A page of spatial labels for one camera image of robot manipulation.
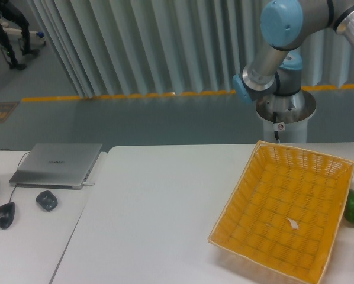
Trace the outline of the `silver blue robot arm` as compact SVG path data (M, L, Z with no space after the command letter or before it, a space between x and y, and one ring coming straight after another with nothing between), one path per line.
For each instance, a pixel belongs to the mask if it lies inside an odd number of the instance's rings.
M233 76L233 87L243 102L256 104L265 141L306 143L316 100L301 87L302 58L294 50L326 28L354 48L354 1L270 1L262 10L265 45Z

